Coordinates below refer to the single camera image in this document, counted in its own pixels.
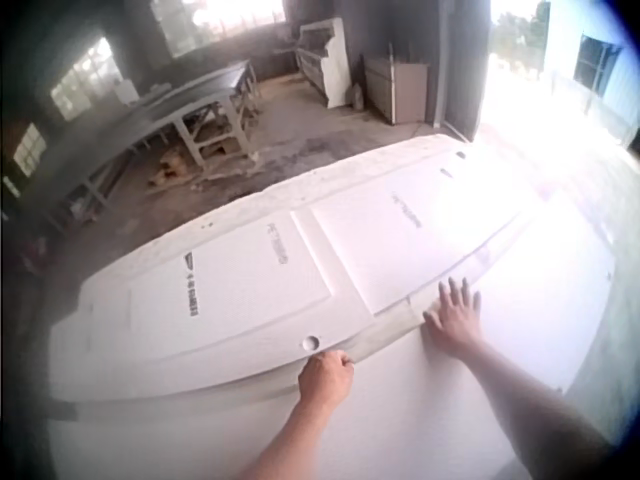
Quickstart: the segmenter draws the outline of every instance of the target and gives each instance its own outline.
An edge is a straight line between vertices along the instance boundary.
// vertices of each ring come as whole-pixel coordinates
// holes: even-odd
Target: human hand
[[[309,358],[298,376],[300,404],[328,413],[347,398],[353,383],[353,363],[342,350]]]
[[[480,331],[480,292],[471,299],[467,279],[462,280],[462,290],[449,278],[451,293],[441,282],[440,305],[436,312],[422,315],[429,333],[438,348],[445,353],[464,360],[466,355],[483,344]]]

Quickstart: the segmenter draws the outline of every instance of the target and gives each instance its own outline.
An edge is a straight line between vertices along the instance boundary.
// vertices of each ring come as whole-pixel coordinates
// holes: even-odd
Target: building exterior
[[[640,123],[640,60],[602,0],[551,0],[544,63],[554,96],[580,109],[623,145]]]

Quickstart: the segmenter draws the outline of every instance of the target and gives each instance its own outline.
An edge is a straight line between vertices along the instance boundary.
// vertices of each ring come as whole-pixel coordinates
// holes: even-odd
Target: window
[[[602,97],[620,50],[622,47],[583,35],[573,79]]]
[[[122,75],[113,60],[109,42],[101,38],[62,77],[51,90],[51,97],[64,118],[72,120],[91,108],[93,102],[120,80]]]
[[[32,123],[22,137],[13,159],[22,172],[29,177],[40,163],[40,156],[46,148],[47,144]]]
[[[174,58],[285,20],[282,0],[152,0],[151,8]]]
[[[13,194],[14,197],[20,198],[20,191],[13,184],[13,182],[11,181],[11,179],[9,177],[7,177],[6,175],[4,177],[2,177],[2,183],[4,183],[4,186],[9,189],[9,191]]]

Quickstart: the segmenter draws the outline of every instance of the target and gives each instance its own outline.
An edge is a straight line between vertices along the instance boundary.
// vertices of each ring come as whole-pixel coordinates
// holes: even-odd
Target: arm
[[[300,401],[243,480],[312,478],[315,449],[331,414],[349,395],[353,363],[342,351],[314,355],[298,377]]]
[[[458,358],[482,385],[502,429],[534,478],[567,478],[592,471],[610,453],[604,438],[560,396],[482,339],[480,294],[463,280],[440,284],[440,305],[424,317],[434,343]]]

